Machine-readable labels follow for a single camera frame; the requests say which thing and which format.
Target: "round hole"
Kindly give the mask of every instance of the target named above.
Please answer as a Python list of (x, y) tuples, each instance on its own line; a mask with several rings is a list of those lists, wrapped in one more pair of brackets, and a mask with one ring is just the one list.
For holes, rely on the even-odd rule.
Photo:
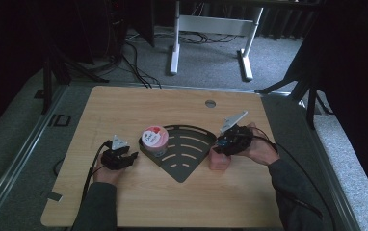
[(217, 104), (214, 100), (208, 99), (207, 101), (205, 101), (205, 106), (207, 106), (208, 108), (215, 108)]

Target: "pink cup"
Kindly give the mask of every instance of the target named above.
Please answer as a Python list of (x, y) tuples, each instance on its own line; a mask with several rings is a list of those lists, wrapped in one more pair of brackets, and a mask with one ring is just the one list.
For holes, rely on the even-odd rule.
[(155, 157), (163, 156), (167, 151), (169, 132), (162, 126), (150, 126), (143, 131), (142, 142)]

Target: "sleeve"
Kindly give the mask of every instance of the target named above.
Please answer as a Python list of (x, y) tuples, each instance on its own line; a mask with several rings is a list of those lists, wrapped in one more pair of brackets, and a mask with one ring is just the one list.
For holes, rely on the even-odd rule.
[(312, 206), (309, 181), (281, 159), (271, 163), (268, 168), (276, 190), (276, 202), (283, 228), (286, 231), (323, 230), (322, 214)]
[(72, 231), (116, 230), (116, 193), (116, 187), (111, 184), (92, 183), (73, 223)]

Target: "white metal frame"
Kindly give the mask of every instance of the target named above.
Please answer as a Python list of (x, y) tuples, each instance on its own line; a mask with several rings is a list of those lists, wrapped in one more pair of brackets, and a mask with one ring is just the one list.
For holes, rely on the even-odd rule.
[(245, 49), (240, 50), (241, 63), (245, 71), (245, 77), (252, 80), (252, 70), (250, 68), (250, 47), (252, 46), (253, 38), (256, 34), (256, 29), (259, 25), (259, 19), (263, 8), (259, 8), (259, 13), (253, 20), (227, 19), (217, 17), (180, 15), (180, 2), (175, 3), (175, 22), (174, 22), (174, 47), (171, 56), (171, 74), (178, 73), (178, 57), (180, 54), (179, 34), (180, 31), (202, 32), (211, 34), (223, 34), (232, 36), (248, 37)]

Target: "hand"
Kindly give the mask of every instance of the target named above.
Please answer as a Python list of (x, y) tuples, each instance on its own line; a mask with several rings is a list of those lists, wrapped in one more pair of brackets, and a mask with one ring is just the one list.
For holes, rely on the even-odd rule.
[[(253, 129), (256, 128), (255, 123), (252, 122), (248, 124), (247, 127), (251, 129), (254, 136), (265, 138), (265, 135), (262, 134), (262, 132), (257, 129)], [(253, 161), (264, 166), (268, 166), (280, 158), (277, 152), (268, 143), (260, 139), (253, 139), (250, 146), (237, 155), (249, 157)]]
[(97, 157), (96, 167), (94, 167), (93, 181), (103, 182), (116, 186), (118, 179), (124, 173), (125, 168), (120, 170), (110, 170), (102, 164), (102, 154)]

